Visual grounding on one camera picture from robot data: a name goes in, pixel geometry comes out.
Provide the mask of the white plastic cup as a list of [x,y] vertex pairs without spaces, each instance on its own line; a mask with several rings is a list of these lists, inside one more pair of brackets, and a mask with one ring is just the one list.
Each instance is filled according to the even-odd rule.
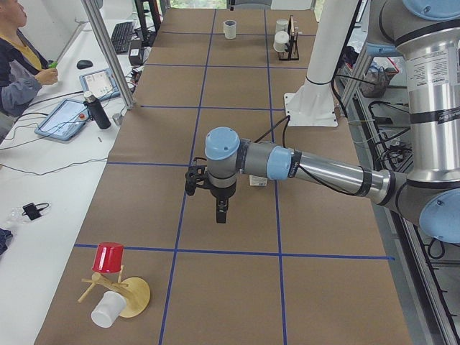
[[101,328],[109,328],[126,308],[127,301],[119,293],[106,291],[91,312],[91,320]]

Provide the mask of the small black adapter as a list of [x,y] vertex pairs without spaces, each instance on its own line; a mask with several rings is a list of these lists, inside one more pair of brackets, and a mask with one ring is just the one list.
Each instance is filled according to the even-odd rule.
[[44,211],[46,208],[50,206],[49,203],[28,203],[27,205],[23,206],[23,216],[27,216],[29,220],[33,221],[38,219],[42,216],[41,212]]

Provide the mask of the black keyboard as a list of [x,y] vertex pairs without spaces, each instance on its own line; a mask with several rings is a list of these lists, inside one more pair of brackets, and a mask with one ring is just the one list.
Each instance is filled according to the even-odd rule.
[[129,51],[133,30],[133,22],[121,22],[115,25],[111,34],[111,42],[116,54],[124,54]]

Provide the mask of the blue white milk carton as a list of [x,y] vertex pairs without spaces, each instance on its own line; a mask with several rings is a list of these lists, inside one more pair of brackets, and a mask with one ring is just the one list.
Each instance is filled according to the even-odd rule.
[[249,184],[254,187],[265,187],[267,185],[267,178],[250,175],[249,176]]

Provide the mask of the near blue teach pendant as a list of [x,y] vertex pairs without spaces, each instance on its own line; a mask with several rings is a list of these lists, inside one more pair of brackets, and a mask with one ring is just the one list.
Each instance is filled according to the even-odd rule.
[[65,99],[34,130],[36,135],[59,142],[70,141],[89,119],[82,101]]

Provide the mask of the white grey mug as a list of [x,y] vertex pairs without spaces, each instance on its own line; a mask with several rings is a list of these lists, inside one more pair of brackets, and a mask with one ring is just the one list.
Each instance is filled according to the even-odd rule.
[[236,21],[229,19],[223,22],[223,33],[224,37],[228,40],[233,40],[236,38]]

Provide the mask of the aluminium frame post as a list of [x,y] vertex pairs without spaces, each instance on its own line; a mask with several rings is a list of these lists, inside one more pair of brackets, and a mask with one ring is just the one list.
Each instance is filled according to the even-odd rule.
[[96,41],[101,48],[106,62],[113,72],[116,85],[118,86],[125,107],[127,110],[131,110],[134,106],[134,99],[127,85],[126,78],[124,77],[119,59],[111,43],[111,39],[109,37],[104,19],[99,11],[98,5],[96,4],[96,1],[93,0],[81,0],[81,3],[87,14],[89,22],[91,23]]

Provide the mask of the black water bottle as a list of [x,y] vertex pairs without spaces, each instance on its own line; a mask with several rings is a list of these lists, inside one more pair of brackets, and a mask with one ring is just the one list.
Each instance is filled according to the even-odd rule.
[[100,129],[108,129],[111,126],[111,122],[109,121],[100,100],[95,97],[91,91],[85,91],[83,93],[83,97],[83,103],[88,109],[88,114],[92,120],[96,122]]

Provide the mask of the red plastic cup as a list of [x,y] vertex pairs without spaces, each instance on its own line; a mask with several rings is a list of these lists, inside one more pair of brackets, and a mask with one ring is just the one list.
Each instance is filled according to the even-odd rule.
[[99,273],[120,272],[123,252],[123,244],[107,241],[99,243],[92,270]]

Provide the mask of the wooden cup tree stand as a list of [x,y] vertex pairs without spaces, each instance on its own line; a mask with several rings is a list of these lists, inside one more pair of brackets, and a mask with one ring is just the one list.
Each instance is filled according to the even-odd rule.
[[87,282],[90,285],[79,297],[78,302],[82,303],[95,286],[101,285],[125,298],[126,307],[121,312],[121,317],[133,318],[138,316],[150,303],[150,286],[140,277],[129,277],[122,280],[121,274],[122,270],[119,272],[118,280],[116,282],[110,280],[100,272],[94,272],[90,279],[82,279],[82,282]]

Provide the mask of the far blue teach pendant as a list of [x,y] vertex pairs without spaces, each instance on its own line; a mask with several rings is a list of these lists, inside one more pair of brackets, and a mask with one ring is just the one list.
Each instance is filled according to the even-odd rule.
[[110,68],[81,75],[79,79],[83,91],[90,91],[100,101],[120,96],[119,88]]

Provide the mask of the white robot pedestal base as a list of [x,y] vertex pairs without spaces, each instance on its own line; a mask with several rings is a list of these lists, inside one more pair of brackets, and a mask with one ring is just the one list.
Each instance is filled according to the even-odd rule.
[[359,7],[358,0],[324,2],[305,83],[296,93],[285,94],[290,127],[338,126],[331,81]]

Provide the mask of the small metal cylinder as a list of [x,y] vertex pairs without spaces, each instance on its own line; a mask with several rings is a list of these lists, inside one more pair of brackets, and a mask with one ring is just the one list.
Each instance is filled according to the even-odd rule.
[[117,126],[121,126],[121,123],[122,123],[122,120],[123,120],[123,116],[120,114],[120,113],[116,113],[112,116],[112,119],[114,120],[114,123],[117,125]]

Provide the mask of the black computer mouse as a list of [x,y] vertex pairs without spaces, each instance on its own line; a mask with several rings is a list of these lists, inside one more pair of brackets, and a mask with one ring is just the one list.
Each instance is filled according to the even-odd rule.
[[93,62],[90,60],[79,60],[76,64],[76,67],[79,70],[91,68],[92,66],[93,66]]

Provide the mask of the seated person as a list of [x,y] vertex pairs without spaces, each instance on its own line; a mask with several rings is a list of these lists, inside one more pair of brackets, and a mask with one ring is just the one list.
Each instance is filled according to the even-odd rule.
[[14,117],[24,113],[43,86],[58,82],[58,70],[20,31],[26,23],[18,1],[1,2],[1,112]]

